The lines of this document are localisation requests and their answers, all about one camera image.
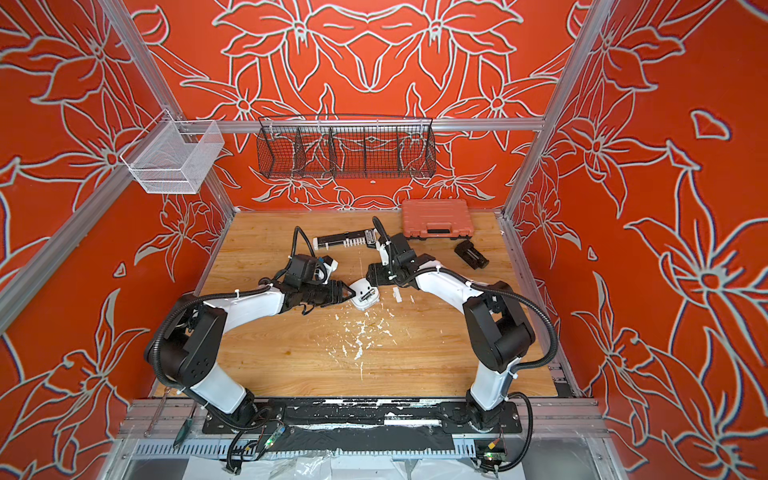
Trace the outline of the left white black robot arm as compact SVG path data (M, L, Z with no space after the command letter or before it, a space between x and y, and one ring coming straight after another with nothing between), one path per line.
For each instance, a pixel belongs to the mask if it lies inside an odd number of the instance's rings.
M298 306L304 315L315 308L345 303L356 296L339 280L293 287L263 283L249 291L185 295L174 305L147 346L145 357L157 380L193 399L227 427L253 430L269 419L254 394L218 364L225 333Z

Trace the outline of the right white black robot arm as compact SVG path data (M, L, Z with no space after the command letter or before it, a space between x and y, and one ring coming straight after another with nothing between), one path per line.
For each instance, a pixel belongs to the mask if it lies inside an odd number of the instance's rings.
M416 288L464 315L478 368L467 391L465 413L458 421L480 432L498 425L517 374L548 365L558 353L557 332L546 311L502 281L486 284L468 279L427 254L400 265L392 261L373 263L368 266L366 279L376 287ZM549 347L541 358L526 361L524 357L536 341L528 312L540 318Z

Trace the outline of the white alarm device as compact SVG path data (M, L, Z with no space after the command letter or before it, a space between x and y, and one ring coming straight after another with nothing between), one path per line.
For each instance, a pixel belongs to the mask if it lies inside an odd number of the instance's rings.
M355 281L351 289L355 293L352 304L360 311L369 309L380 300L379 289L365 278Z

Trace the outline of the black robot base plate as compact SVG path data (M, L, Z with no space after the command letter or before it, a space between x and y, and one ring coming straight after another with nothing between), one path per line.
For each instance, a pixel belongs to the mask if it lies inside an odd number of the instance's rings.
M283 423L320 429L431 427L446 433L460 434L518 434L523 431L515 405L506 403L496 412L473 414L466 406L466 399L459 397L273 397L259 399L257 405L272 408L271 419L267 424L269 430Z

